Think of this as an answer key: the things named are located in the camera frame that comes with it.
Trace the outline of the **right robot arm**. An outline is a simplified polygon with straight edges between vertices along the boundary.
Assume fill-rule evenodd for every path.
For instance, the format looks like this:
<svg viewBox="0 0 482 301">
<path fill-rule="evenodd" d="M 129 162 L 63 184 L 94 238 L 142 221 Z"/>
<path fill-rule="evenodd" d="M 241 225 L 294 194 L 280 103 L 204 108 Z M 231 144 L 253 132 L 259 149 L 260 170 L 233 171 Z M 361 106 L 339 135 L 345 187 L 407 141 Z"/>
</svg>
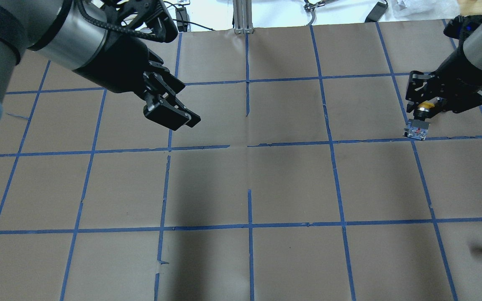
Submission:
<svg viewBox="0 0 482 301">
<path fill-rule="evenodd" d="M 458 15 L 444 34 L 457 48 L 432 72 L 411 71 L 407 112 L 426 120 L 442 111 L 459 114 L 482 105 L 482 15 Z"/>
</svg>

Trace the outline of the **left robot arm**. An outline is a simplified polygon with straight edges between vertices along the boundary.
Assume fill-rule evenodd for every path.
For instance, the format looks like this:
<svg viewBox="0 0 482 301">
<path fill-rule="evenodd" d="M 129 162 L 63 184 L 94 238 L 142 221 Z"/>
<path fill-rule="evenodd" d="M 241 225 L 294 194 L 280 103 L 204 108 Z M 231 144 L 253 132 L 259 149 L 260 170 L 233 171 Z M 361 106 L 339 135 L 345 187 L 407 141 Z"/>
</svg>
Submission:
<svg viewBox="0 0 482 301">
<path fill-rule="evenodd" d="M 201 117 L 177 94 L 171 74 L 145 40 L 170 43 L 178 30 L 162 0 L 0 0 L 0 119 L 15 67 L 26 50 L 71 70 L 112 93 L 134 93 L 144 116 L 172 131 Z"/>
</svg>

